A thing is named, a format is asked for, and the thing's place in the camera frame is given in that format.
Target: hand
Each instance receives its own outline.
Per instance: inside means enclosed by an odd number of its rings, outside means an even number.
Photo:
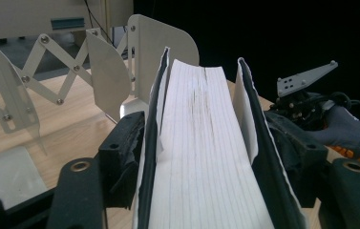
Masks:
[[[345,157],[360,161],[360,120],[338,105],[326,113],[327,127],[308,134]]]

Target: wooden table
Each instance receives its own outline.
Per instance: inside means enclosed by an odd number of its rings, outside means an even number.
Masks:
[[[65,75],[42,81],[51,89],[59,88]],[[234,84],[229,82],[230,92]],[[69,161],[80,157],[93,157],[105,137],[114,129],[112,122],[96,105],[93,88],[77,78],[65,102],[57,106],[28,89],[40,119],[40,135],[47,153],[31,136],[21,131],[11,135],[3,133],[0,127],[0,152],[17,145],[24,145],[31,155],[46,186],[56,186],[59,171]],[[263,110],[271,104],[261,98]],[[310,228],[320,228],[317,218],[319,201],[313,209],[304,209]],[[133,211],[107,209],[109,228],[132,228]]]

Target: metal linkage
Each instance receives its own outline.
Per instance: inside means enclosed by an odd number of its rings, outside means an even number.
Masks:
[[[39,63],[42,60],[45,51],[51,52],[57,59],[63,62],[70,69],[58,93],[48,89],[34,78],[34,73],[36,72]],[[77,75],[79,75],[89,85],[92,85],[91,75],[82,67],[87,55],[88,49],[86,40],[84,40],[83,45],[74,59],[47,34],[43,33],[37,38],[28,60],[24,65],[24,68],[22,70],[17,67],[14,68],[21,77],[22,82],[28,88],[45,97],[52,103],[56,105],[62,105],[70,88],[73,86],[75,77]]]

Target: open book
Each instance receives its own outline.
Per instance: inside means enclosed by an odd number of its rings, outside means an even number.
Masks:
[[[146,117],[133,227],[274,228],[251,166],[254,121],[242,132],[223,69],[168,58],[167,48]]]

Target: screw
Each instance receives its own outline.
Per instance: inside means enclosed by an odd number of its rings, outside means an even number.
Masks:
[[[27,75],[22,76],[21,79],[22,79],[22,82],[24,82],[24,83],[29,83],[29,81],[31,81],[31,79]]]
[[[11,120],[12,120],[12,116],[11,116],[10,114],[5,114],[5,115],[3,116],[3,120],[4,120],[4,121],[11,121]]]
[[[43,44],[48,44],[48,43],[49,43],[49,37],[46,36],[46,35],[43,35],[42,37],[40,37],[40,41],[41,41]]]
[[[64,100],[61,99],[61,98],[59,98],[59,99],[57,99],[57,101],[55,101],[55,103],[56,103],[57,105],[63,105]]]

